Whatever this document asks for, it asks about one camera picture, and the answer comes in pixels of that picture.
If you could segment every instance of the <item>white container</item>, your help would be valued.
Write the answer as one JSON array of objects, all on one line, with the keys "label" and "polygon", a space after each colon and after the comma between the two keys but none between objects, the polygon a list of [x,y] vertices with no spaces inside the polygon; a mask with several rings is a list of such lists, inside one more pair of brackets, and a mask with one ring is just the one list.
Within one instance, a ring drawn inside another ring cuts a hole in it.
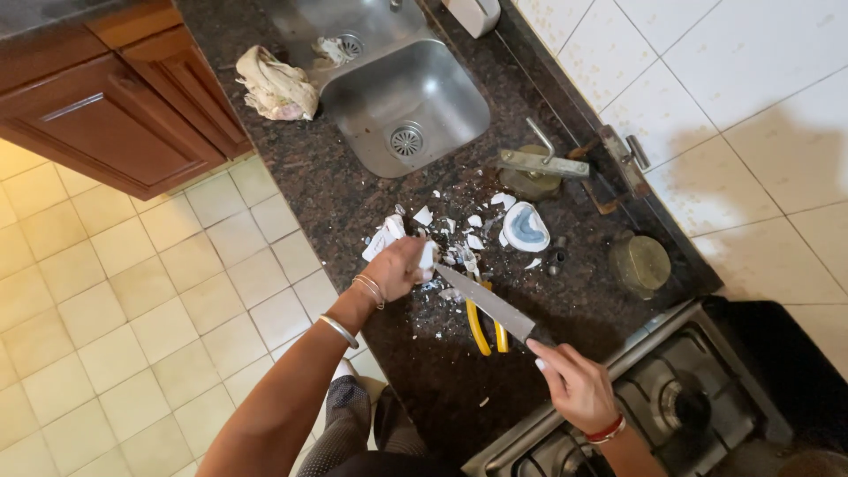
[{"label": "white container", "polygon": [[442,0],[442,3],[475,38],[489,33],[500,18],[498,0]]}]

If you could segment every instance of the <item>patterned pants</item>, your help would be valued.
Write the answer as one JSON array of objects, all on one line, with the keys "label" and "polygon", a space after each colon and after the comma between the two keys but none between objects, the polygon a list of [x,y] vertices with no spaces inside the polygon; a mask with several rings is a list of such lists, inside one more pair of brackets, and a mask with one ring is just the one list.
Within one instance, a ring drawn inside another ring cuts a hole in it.
[{"label": "patterned pants", "polygon": [[[375,438],[380,451],[425,457],[427,447],[388,387],[377,403]],[[353,376],[330,383],[326,426],[300,466],[297,477],[320,477],[365,452],[371,432],[371,399]]]}]

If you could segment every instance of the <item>red bracelet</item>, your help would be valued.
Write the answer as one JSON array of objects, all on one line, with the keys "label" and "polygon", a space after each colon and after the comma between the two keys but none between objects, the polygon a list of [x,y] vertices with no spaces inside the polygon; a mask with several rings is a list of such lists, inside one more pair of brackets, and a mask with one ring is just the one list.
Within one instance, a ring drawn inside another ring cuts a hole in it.
[{"label": "red bracelet", "polygon": [[583,433],[583,435],[586,436],[586,441],[589,444],[602,444],[618,435],[625,425],[627,425],[627,421],[624,420],[624,414],[618,413],[618,419],[603,430],[594,434]]}]

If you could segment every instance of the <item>drain strainer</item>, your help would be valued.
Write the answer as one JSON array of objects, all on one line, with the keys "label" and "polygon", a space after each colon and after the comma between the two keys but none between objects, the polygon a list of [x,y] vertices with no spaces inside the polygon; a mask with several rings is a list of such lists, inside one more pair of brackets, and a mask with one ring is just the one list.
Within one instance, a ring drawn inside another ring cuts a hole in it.
[{"label": "drain strainer", "polygon": [[338,37],[342,40],[342,49],[350,57],[356,58],[362,54],[362,42],[359,38],[350,33],[343,33]]},{"label": "drain strainer", "polygon": [[395,129],[388,141],[392,146],[392,151],[400,157],[411,157],[418,154],[424,146],[421,131],[409,125]]}]

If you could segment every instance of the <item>knife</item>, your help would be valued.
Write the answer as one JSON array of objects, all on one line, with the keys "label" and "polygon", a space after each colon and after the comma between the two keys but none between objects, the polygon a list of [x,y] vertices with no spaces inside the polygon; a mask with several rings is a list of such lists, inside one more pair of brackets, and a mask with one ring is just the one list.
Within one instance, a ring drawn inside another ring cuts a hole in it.
[{"label": "knife", "polygon": [[543,345],[557,346],[547,330],[479,283],[440,263],[436,264],[436,271],[454,288],[458,289],[462,296],[473,301],[494,321],[504,325],[504,328],[522,343],[526,342],[528,338],[532,338]]}]

